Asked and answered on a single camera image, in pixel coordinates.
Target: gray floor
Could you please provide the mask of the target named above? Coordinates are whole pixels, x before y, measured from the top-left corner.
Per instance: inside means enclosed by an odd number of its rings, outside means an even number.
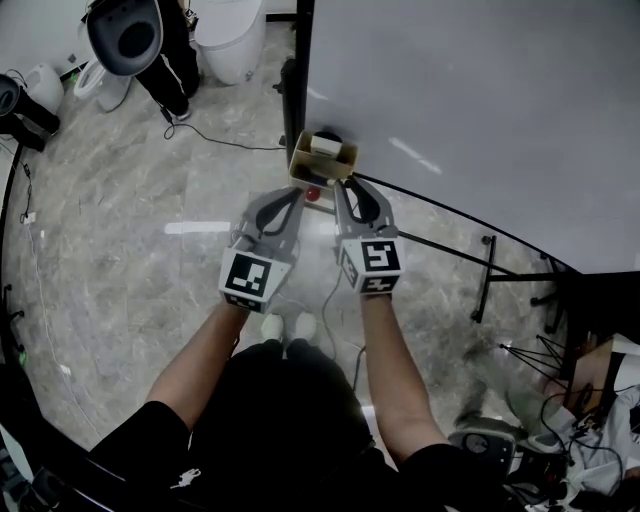
[[[236,87],[207,79],[192,101],[190,122],[210,136],[277,144],[283,133],[281,98],[272,85],[291,44],[286,24],[269,24],[253,79]],[[142,404],[155,377],[219,300],[220,258],[229,233],[172,235],[165,233],[167,224],[234,223],[249,198],[285,186],[287,171],[284,151],[220,146],[189,129],[165,141],[167,125],[138,84],[110,114],[67,91],[60,117],[62,129],[46,151],[24,154],[34,175],[37,213],[28,227],[19,223],[27,182],[16,175],[2,272],[14,286],[13,304],[26,313],[15,330],[28,350],[26,369],[45,417],[91,447]],[[401,194],[388,196],[401,229],[484,257],[480,238],[491,234],[488,229]],[[335,284],[332,222],[325,214],[305,212],[297,267],[273,306],[285,315],[288,330],[303,308],[319,316]],[[545,311],[531,309],[528,301],[546,285],[495,286],[478,326],[470,314],[483,269],[412,242],[406,250],[408,271],[394,305],[434,414],[450,432],[478,389],[464,354],[497,340],[534,346]],[[497,259],[517,272],[546,269],[537,253],[502,236]],[[261,320],[252,315],[241,347],[260,341]],[[360,322],[358,302],[343,282],[329,304],[327,324],[349,379],[363,343]],[[319,334],[331,354],[327,328],[321,325]],[[365,406],[366,388],[363,368],[358,394]],[[487,412],[505,414],[495,400]]]

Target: toilet lid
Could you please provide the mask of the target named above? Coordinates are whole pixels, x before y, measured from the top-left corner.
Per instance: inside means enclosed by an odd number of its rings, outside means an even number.
[[[215,48],[240,39],[256,20],[262,1],[236,0],[199,7],[196,42],[200,46]]]

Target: white sneaker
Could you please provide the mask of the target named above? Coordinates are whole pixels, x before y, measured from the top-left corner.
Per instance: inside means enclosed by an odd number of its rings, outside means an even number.
[[[282,340],[282,334],[284,333],[284,322],[280,315],[267,315],[262,322],[260,328],[262,333],[262,339],[267,340]]]
[[[316,317],[311,313],[300,313],[298,319],[296,320],[296,329],[293,334],[294,340],[306,340],[307,342],[311,342],[316,335],[317,330],[317,322]]]
[[[176,116],[176,119],[182,122],[182,121],[186,121],[190,117],[191,117],[191,109],[188,108],[184,114],[180,114],[179,116]]]

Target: cable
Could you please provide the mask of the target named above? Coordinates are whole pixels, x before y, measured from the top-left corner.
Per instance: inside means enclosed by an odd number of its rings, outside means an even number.
[[[333,348],[333,357],[331,359],[333,361],[335,361],[338,358],[338,348],[336,346],[336,340],[333,337],[332,329],[331,327],[329,327],[329,324],[327,323],[327,305],[329,304],[331,297],[333,297],[333,294],[336,293],[338,286],[340,286],[341,280],[342,280],[342,268],[338,270],[338,280],[336,281],[336,285],[333,287],[333,290],[331,290],[331,293],[327,296],[327,298],[324,301],[324,304],[322,305],[322,321],[324,322],[324,326],[327,329],[327,334],[329,335],[329,339],[331,340],[331,347]]]
[[[40,279],[40,270],[38,268],[38,256],[36,255],[36,249],[35,249],[35,244],[33,242],[33,236],[31,236],[31,230],[26,226],[25,226],[25,230],[29,234],[29,239],[31,240],[31,254],[33,255],[33,261],[34,261],[35,266],[36,266],[36,278],[38,280],[38,288],[40,290],[40,306],[42,307],[42,316],[44,317],[44,329],[45,329],[45,333],[47,335],[47,340],[49,340],[49,346],[51,347],[51,354],[53,355],[53,360],[56,363],[56,365],[58,366],[58,369],[60,370],[60,373],[62,374],[62,380],[64,381],[65,385],[67,386],[67,389],[69,390],[69,394],[71,395],[71,398],[73,398],[73,401],[78,406],[78,409],[80,410],[80,412],[84,416],[84,419],[87,421],[87,423],[89,423],[89,425],[91,425],[91,428],[94,430],[96,435],[100,439],[102,439],[102,436],[98,432],[98,429],[93,424],[93,422],[89,419],[89,416],[87,416],[87,413],[84,412],[84,409],[80,405],[80,402],[78,402],[78,399],[76,398],[76,395],[73,392],[73,389],[71,389],[71,384],[69,384],[69,382],[67,381],[67,375],[62,370],[62,365],[60,364],[60,361],[58,361],[58,358],[56,357],[56,351],[55,351],[55,348],[53,347],[53,341],[51,340],[51,334],[49,333],[49,320],[48,320],[48,317],[47,317],[47,308],[44,305],[44,295],[42,293],[42,280]]]
[[[360,352],[358,352],[358,357],[356,358],[356,372],[355,372],[355,375],[353,376],[353,386],[351,387],[354,393],[358,388],[358,375],[360,374],[360,362],[362,359],[362,355],[365,353],[366,350],[367,350],[367,346],[365,345],[360,349]]]
[[[165,140],[170,140],[171,138],[173,138],[173,136],[176,133],[176,127],[177,126],[186,126],[187,128],[191,128],[194,132],[196,132],[198,135],[200,135],[200,137],[202,137],[204,140],[207,140],[209,142],[215,142],[216,144],[223,144],[225,146],[233,146],[236,148],[242,148],[242,149],[248,149],[250,151],[284,151],[286,148],[283,147],[254,147],[254,146],[245,146],[244,144],[239,144],[237,142],[227,142],[224,140],[218,140],[218,139],[213,139],[211,137],[207,137],[206,135],[203,135],[202,132],[200,130],[198,130],[195,126],[192,126],[190,124],[187,123],[171,123],[171,126],[169,126],[165,131],[164,131],[164,139]]]
[[[22,164],[22,168],[24,169],[24,174],[29,180],[29,186],[27,187],[27,206],[24,210],[24,213],[20,214],[20,224],[24,224],[24,221],[27,220],[29,216],[29,207],[31,206],[31,193],[33,192],[33,184],[31,182],[31,170],[27,164]]]
[[[11,151],[7,146],[2,144],[2,142],[0,142],[0,146],[2,146],[9,153],[11,153],[13,156],[15,156],[15,153],[13,151]],[[19,158],[18,158],[18,162],[20,163],[20,165],[22,165],[22,169],[24,170],[24,174],[27,177],[27,179],[29,180],[29,187],[27,187],[27,207],[26,207],[24,213],[20,214],[20,224],[24,224],[24,221],[27,219],[27,217],[29,215],[29,206],[31,206],[31,192],[33,191],[33,187],[32,187],[32,183],[31,183],[31,170],[29,169],[29,166],[27,164],[25,164]],[[13,172],[18,172],[18,170],[16,169],[16,166],[13,165],[13,163],[11,163],[11,168],[13,169]]]
[[[614,393],[619,394],[622,393],[624,391],[627,391],[628,389],[631,388],[635,388],[636,385],[634,384],[633,386],[628,386],[624,389],[620,389],[620,390],[614,390]],[[580,389],[580,390],[576,390],[576,391],[570,391],[569,394],[575,394],[575,393],[582,393],[584,391],[584,389]],[[597,392],[605,392],[605,389],[592,389],[591,392],[593,393],[597,393]],[[562,454],[561,456],[563,457],[567,457],[569,456],[569,458],[571,457],[571,445],[575,442],[577,444],[579,444],[580,446],[583,446],[584,448],[589,448],[591,450],[605,450],[605,451],[609,451],[611,453],[613,453],[616,456],[616,459],[618,461],[618,465],[620,468],[620,479],[618,481],[618,487],[620,487],[620,485],[622,484],[622,481],[624,479],[624,467],[622,465],[622,457],[620,457],[620,454],[618,452],[616,452],[613,448],[609,448],[608,446],[590,446],[584,443],[581,443],[580,441],[578,441],[578,436],[581,436],[582,433],[578,433],[574,436],[571,437],[571,442],[569,443],[569,448],[567,449],[567,447],[564,444],[564,441],[562,440],[562,438],[560,437],[560,434],[558,434],[555,430],[553,430],[548,424],[547,422],[544,420],[544,408],[547,405],[547,403],[549,402],[549,400],[551,400],[552,398],[556,398],[558,396],[563,396],[566,395],[567,393],[556,393],[555,395],[551,395],[549,398],[547,398],[544,403],[542,404],[542,408],[540,409],[540,421],[542,422],[542,424],[545,426],[545,428],[547,430],[549,430],[549,432],[551,432],[553,434],[553,436],[560,442],[561,446],[562,446]]]
[[[589,448],[589,449],[594,450],[594,451],[605,450],[607,452],[613,453],[616,456],[616,459],[618,461],[618,467],[620,469],[620,478],[618,480],[618,486],[616,487],[616,489],[619,488],[622,485],[622,481],[624,480],[624,467],[622,465],[622,457],[620,457],[620,454],[617,451],[615,451],[613,448],[609,448],[608,446],[589,446],[588,444],[581,443],[577,439],[573,439],[572,442],[574,442],[574,441],[577,444],[579,444],[580,446],[584,446],[585,448]]]

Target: small box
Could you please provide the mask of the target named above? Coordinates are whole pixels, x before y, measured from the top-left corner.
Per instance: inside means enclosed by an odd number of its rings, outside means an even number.
[[[404,245],[397,238],[343,240],[338,264],[356,293],[390,293],[404,273]]]
[[[358,147],[346,142],[336,159],[311,152],[313,133],[302,132],[289,165],[289,183],[302,190],[315,187],[320,197],[333,201],[335,180],[346,179],[352,172],[358,156]]]

